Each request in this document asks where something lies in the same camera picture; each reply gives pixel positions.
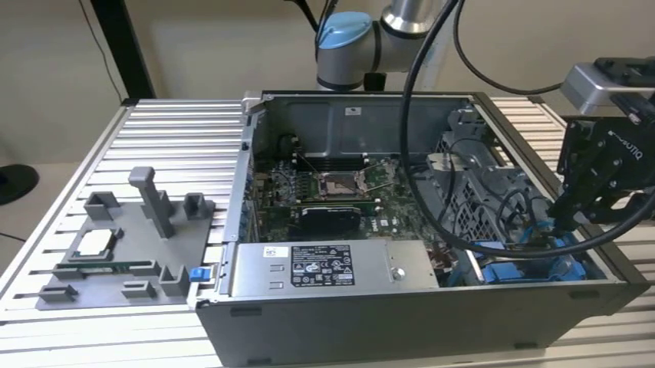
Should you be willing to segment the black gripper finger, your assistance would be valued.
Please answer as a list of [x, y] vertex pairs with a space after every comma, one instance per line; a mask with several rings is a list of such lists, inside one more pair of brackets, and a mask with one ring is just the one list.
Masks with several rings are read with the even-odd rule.
[[588, 183], [576, 188], [576, 223], [616, 224], [628, 219], [645, 205], [651, 192], [643, 186], [607, 182]]
[[600, 157], [607, 148], [608, 119], [566, 123], [556, 173], [562, 176], [560, 194], [546, 211], [557, 231], [572, 231], [583, 223], [609, 222], [609, 200], [603, 192], [608, 164]]

